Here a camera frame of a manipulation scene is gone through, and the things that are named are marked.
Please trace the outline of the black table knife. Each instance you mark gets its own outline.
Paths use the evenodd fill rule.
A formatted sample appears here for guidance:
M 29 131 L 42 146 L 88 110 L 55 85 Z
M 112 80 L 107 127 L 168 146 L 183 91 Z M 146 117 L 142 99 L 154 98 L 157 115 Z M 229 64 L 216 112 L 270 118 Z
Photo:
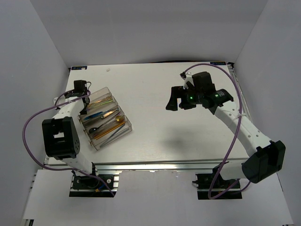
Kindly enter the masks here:
M 119 111 L 118 108 L 113 109 L 113 110 L 108 110 L 108 111 L 102 113 L 102 114 L 100 115 L 100 118 L 101 118 L 101 119 L 105 119 L 105 118 L 109 117 L 110 115 L 113 115 L 113 113 L 118 113 L 118 111 Z

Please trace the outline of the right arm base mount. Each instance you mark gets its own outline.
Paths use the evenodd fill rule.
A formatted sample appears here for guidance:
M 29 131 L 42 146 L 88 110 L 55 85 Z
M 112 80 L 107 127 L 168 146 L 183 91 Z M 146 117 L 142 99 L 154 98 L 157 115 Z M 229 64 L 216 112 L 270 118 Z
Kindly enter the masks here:
M 196 174 L 196 179 L 192 181 L 192 185 L 196 187 L 199 200 L 209 200 L 208 192 L 214 176 L 212 174 Z M 231 186 L 236 180 L 223 180 L 219 176 L 214 184 L 211 196 L 222 193 L 226 188 Z M 217 198 L 217 200 L 236 200 L 242 199 L 240 192 L 240 183 L 237 182 L 229 191 Z

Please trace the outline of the blue table knife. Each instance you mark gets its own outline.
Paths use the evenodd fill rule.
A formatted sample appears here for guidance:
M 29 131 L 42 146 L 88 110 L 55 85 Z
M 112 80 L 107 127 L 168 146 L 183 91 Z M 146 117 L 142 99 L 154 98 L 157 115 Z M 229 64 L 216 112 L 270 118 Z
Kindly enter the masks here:
M 96 119 L 96 118 L 100 118 L 100 115 L 104 113 L 104 112 L 98 112 L 98 113 L 95 113 L 95 114 L 92 114 L 90 116 L 87 116 L 86 118 L 84 118 L 83 120 L 84 121 L 88 121 L 88 120 L 91 120 L 91 119 Z

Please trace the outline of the black spoon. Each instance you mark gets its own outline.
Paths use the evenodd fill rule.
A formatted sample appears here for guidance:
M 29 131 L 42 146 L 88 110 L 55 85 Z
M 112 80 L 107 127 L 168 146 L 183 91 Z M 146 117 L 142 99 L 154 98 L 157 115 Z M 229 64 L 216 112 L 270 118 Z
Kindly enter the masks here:
M 108 125 L 109 123 L 111 123 L 113 120 L 115 120 L 116 119 L 116 117 L 118 117 L 120 115 L 120 113 L 117 113 L 116 115 L 114 115 L 111 119 L 109 119 L 108 121 L 106 121 L 106 122 L 104 122 L 103 124 L 101 124 L 100 126 L 98 126 L 98 127 L 93 127 L 93 128 L 90 128 L 89 129 L 89 134 L 92 134 L 92 133 L 94 133 L 94 132 L 96 132 L 96 131 L 98 131 L 99 129 L 102 129 L 102 128 L 104 128 L 106 125 Z

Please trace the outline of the iridescent rainbow spoon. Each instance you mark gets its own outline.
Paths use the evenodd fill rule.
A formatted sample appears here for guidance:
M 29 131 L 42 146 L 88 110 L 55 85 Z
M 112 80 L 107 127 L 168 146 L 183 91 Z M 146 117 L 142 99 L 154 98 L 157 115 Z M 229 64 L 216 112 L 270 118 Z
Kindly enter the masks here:
M 100 134 L 101 132 L 106 131 L 106 130 L 112 128 L 113 126 L 118 125 L 119 123 L 122 123 L 124 121 L 125 121 L 125 116 L 124 115 L 119 115 L 118 117 L 116 117 L 115 120 L 113 120 L 111 123 L 106 125 L 104 128 L 99 129 L 98 131 L 94 132 L 93 136 L 96 136 L 96 135 Z

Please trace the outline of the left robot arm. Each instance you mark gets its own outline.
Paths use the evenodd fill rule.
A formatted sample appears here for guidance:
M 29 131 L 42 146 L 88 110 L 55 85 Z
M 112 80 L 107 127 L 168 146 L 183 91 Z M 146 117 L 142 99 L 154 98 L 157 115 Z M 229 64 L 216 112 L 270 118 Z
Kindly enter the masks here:
M 87 114 L 89 105 L 88 85 L 85 80 L 76 80 L 74 88 L 55 99 L 58 113 L 42 122 L 42 131 L 46 155 L 63 161 L 73 170 L 84 175 L 83 182 L 90 188 L 99 184 L 92 162 L 80 152 L 80 140 L 74 121 L 79 115 Z

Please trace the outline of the iridescent rainbow fork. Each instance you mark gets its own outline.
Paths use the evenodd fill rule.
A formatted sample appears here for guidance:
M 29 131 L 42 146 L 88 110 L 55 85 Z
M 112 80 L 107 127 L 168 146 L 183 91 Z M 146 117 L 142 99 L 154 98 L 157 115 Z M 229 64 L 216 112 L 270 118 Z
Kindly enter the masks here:
M 87 109 L 91 110 L 91 109 L 94 109 L 94 108 L 97 108 L 99 106 L 102 106 L 102 105 L 105 105 L 105 104 L 108 104 L 110 102 L 113 101 L 113 98 L 112 97 L 106 97 L 104 99 L 101 99 L 101 100 L 97 100 L 93 103 L 90 103 L 88 106 L 87 106 Z

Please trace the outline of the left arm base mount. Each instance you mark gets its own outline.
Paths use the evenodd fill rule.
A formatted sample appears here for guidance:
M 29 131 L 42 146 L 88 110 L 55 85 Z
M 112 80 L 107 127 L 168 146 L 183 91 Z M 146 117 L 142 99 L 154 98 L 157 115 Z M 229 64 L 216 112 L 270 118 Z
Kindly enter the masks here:
M 99 174 L 96 175 L 101 178 L 104 183 L 95 178 L 88 176 L 80 176 L 74 171 L 72 172 L 72 180 L 69 191 L 70 197 L 81 197 L 81 198 L 112 198 L 113 195 L 107 189 L 106 185 L 111 189 L 111 191 L 116 194 L 119 182 L 119 175 L 117 173 L 109 174 Z

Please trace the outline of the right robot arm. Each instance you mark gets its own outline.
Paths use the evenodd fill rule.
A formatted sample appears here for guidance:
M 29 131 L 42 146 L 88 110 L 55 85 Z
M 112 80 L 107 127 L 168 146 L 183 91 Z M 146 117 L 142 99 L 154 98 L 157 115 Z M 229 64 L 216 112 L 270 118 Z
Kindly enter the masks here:
M 222 188 L 231 179 L 243 178 L 257 184 L 282 169 L 284 143 L 274 142 L 262 134 L 239 112 L 234 98 L 227 90 L 215 88 L 208 72 L 187 75 L 183 86 L 172 87 L 166 109 L 188 110 L 197 105 L 202 105 L 221 120 L 237 136 L 249 157 L 244 163 L 224 164 L 222 170 L 212 176 L 216 187 Z

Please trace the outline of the gold ornate fork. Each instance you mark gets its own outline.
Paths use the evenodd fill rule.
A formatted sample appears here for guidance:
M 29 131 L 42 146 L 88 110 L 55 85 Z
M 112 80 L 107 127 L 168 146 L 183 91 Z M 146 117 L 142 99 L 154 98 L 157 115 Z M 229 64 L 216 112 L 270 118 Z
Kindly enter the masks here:
M 105 97 L 105 98 L 96 100 L 96 101 L 90 103 L 90 104 L 88 105 L 88 107 L 93 107 L 93 106 L 95 106 L 95 105 L 97 105 L 97 104 L 103 104 L 103 103 L 105 103 L 105 102 L 107 102 L 107 101 L 109 101 L 109 100 L 111 100 L 111 96 L 108 96 L 108 97 Z

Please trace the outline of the grey-blue chopstick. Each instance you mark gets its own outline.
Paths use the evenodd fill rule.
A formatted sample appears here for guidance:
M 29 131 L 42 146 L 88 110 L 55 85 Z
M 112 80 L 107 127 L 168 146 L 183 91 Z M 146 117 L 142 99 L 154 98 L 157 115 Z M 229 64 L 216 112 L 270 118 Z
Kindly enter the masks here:
M 125 125 L 123 125 L 123 126 L 121 126 L 119 129 L 117 129 L 113 134 L 111 134 L 111 136 L 109 137 L 109 138 L 111 138 L 112 136 L 114 136 L 114 135 L 117 135 L 117 134 L 119 134 L 120 132 L 122 132 L 123 130 L 125 130 L 125 129 L 123 129 L 123 127 L 124 127 Z
M 127 128 L 127 129 L 123 130 L 122 132 L 120 132 L 119 134 L 112 136 L 111 138 L 107 139 L 104 143 L 102 143 L 99 147 L 102 148 L 102 147 L 106 146 L 107 144 L 111 143 L 115 139 L 117 139 L 117 138 L 123 136 L 124 134 L 126 134 L 129 130 L 130 129 Z

